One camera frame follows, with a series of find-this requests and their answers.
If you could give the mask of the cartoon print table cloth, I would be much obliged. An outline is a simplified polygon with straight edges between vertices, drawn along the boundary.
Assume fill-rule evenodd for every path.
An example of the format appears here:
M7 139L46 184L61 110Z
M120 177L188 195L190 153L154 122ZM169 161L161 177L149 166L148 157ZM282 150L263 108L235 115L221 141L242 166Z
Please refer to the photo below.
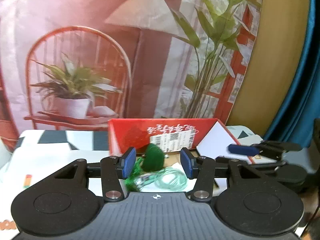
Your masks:
M114 132L26 130L13 153L1 149L1 239L13 239L18 230L10 214L14 197L58 168L85 158L97 162L109 154L119 153ZM214 124L200 140L199 154L231 157L227 147L240 143L251 145L262 138L245 126Z

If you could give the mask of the printed living room backdrop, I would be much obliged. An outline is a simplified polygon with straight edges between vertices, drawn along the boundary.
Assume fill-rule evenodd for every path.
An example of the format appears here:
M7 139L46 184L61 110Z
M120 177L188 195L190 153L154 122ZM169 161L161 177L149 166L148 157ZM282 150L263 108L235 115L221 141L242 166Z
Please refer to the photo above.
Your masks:
M108 118L227 122L262 0L1 0L1 141Z

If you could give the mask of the red strawberry cardboard box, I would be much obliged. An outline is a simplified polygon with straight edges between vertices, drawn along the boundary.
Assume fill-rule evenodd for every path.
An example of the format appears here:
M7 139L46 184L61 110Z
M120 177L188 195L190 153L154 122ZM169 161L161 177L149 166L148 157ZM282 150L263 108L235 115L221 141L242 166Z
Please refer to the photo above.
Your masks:
M164 153L186 147L210 158L232 158L230 144L258 144L262 138L245 126L225 126L211 119L112 119L108 122L109 151L120 156L129 147L144 153L149 144Z

